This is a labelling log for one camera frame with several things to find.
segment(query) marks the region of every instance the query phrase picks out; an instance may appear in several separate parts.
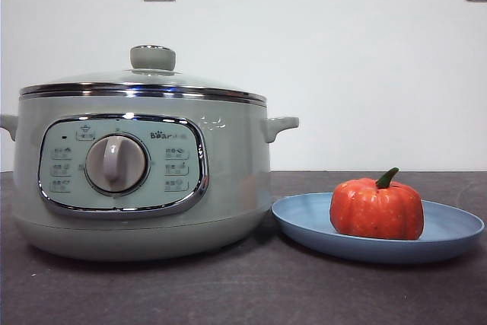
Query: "button icon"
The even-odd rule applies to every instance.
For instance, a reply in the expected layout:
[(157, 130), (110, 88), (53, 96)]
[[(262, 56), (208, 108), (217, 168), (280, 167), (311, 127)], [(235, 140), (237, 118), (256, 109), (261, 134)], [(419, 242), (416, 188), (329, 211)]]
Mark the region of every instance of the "button icon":
[(51, 177), (70, 177), (71, 171), (69, 170), (69, 164), (54, 164), (50, 168)]
[(87, 124), (84, 124), (76, 131), (76, 139), (78, 141), (92, 141), (94, 140), (94, 136), (94, 130)]
[(69, 186), (70, 183), (71, 181), (67, 179), (53, 180), (49, 185), (49, 189), (51, 192), (70, 193), (71, 192), (71, 188)]
[(166, 164), (166, 175), (188, 175), (189, 167), (185, 161)]
[(166, 148), (166, 160), (187, 160), (189, 152), (184, 148)]
[(189, 183), (184, 178), (166, 180), (164, 183), (164, 192), (183, 192), (188, 190)]
[(51, 158), (54, 160), (71, 160), (72, 150), (71, 148), (54, 148), (51, 150)]

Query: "control panel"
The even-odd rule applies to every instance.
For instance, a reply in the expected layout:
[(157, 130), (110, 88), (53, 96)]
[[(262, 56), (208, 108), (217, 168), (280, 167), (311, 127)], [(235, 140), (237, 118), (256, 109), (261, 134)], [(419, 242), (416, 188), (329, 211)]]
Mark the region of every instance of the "control panel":
[(187, 119), (70, 116), (44, 135), (40, 192), (65, 209), (164, 214), (170, 207), (194, 205), (207, 184), (203, 136)]

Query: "pot base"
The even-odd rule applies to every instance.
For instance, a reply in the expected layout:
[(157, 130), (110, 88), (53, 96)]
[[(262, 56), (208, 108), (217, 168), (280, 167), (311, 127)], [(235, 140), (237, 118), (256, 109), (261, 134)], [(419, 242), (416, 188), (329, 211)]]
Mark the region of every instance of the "pot base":
[(197, 225), (133, 230), (53, 228), (16, 218), (27, 241), (60, 256), (107, 262), (167, 259), (214, 250), (246, 237), (266, 211)]

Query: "plate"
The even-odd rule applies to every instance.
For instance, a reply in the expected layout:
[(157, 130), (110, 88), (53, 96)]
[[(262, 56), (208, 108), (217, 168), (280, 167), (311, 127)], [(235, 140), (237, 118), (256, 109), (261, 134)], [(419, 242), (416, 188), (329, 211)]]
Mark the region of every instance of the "plate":
[(282, 231), (305, 247), (370, 263), (413, 264), (450, 259), (474, 246), (485, 227), (471, 213), (423, 200), (425, 228), (418, 240), (342, 235), (329, 220), (331, 197), (332, 193), (285, 197), (272, 205), (272, 213)]

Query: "pot handle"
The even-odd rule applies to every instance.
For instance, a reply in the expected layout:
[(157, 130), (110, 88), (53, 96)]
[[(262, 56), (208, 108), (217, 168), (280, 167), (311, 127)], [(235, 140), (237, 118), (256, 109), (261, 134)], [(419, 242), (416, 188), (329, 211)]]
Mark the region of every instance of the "pot handle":
[(0, 129), (6, 129), (10, 133), (12, 141), (15, 141), (17, 134), (18, 116), (11, 114), (0, 114)]
[(266, 120), (266, 127), (264, 129), (266, 142), (268, 144), (274, 142), (278, 133), (284, 131), (285, 129), (295, 129), (298, 126), (299, 118), (297, 117), (268, 118)]

